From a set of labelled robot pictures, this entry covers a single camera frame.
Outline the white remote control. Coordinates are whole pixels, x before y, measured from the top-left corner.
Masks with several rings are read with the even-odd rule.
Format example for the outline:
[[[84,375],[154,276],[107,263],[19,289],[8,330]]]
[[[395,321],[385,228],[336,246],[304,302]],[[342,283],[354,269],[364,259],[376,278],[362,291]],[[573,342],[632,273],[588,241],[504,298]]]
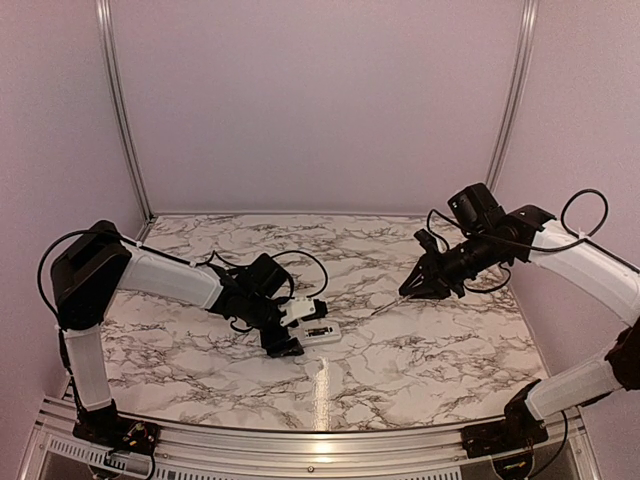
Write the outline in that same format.
[[[309,325],[305,324],[290,333],[299,340],[303,347],[312,347],[337,343],[342,339],[340,328],[334,324]]]

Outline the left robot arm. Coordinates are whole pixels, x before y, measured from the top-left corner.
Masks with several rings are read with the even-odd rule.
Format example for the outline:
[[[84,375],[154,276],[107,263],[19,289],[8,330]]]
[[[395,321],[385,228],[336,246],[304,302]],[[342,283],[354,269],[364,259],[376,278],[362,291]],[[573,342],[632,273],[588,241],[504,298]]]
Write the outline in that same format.
[[[106,445],[125,438],[108,385],[100,325],[119,290],[182,302],[226,319],[240,319],[261,335],[271,357],[300,355],[289,326],[315,313],[310,298],[279,297],[291,275],[267,254],[248,266],[224,268],[160,253],[119,234],[109,221],[70,234],[72,244],[51,266],[56,318],[79,415]]]

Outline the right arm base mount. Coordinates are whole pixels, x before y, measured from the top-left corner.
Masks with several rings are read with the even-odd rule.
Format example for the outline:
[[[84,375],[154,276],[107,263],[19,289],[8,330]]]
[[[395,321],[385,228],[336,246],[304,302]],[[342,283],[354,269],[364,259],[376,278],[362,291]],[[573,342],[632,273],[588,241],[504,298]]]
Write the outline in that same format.
[[[520,430],[500,420],[466,426],[461,430],[461,439],[467,456],[479,458],[529,448],[546,442],[549,435],[546,428],[537,423]]]

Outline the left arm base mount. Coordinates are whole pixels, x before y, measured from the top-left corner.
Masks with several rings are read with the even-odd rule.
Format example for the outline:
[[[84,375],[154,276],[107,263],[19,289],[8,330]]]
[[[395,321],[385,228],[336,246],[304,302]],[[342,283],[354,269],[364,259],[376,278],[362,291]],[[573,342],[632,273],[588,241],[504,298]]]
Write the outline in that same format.
[[[115,420],[83,420],[74,425],[74,437],[108,447],[115,452],[152,455],[155,452],[160,427],[142,420],[117,417]]]

